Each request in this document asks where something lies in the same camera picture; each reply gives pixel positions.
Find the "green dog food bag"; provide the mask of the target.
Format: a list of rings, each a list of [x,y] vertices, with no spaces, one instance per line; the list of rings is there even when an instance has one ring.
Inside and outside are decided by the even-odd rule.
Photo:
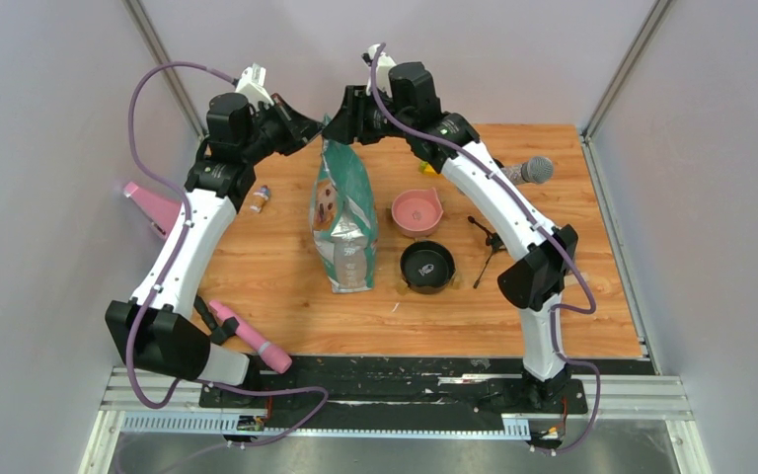
[[[367,170],[350,146],[324,138],[309,212],[313,242],[334,293],[375,286],[378,218]]]

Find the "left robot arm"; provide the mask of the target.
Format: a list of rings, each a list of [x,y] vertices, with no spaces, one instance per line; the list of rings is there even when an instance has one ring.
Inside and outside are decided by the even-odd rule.
[[[191,321],[193,303],[216,245],[254,187],[255,166],[291,155],[323,124],[278,95],[253,104],[240,93],[214,97],[206,114],[210,153],[194,162],[183,204],[158,259],[126,301],[110,303],[105,320],[121,359],[133,368],[189,381],[225,384],[240,408],[255,406],[263,382],[250,360],[214,344]]]

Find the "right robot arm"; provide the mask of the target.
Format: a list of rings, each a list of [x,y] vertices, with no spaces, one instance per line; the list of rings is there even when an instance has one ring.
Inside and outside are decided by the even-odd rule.
[[[578,237],[537,210],[496,165],[480,135],[459,114],[442,110],[432,75],[420,62],[395,63],[365,55],[370,77],[349,86],[341,108],[325,127],[325,138],[343,144],[406,140],[416,158],[458,188],[501,238],[513,260],[497,279],[517,308],[524,336],[524,369],[533,376],[524,398],[549,412],[564,398],[556,377],[567,359],[561,348],[559,310],[567,274],[576,272]]]

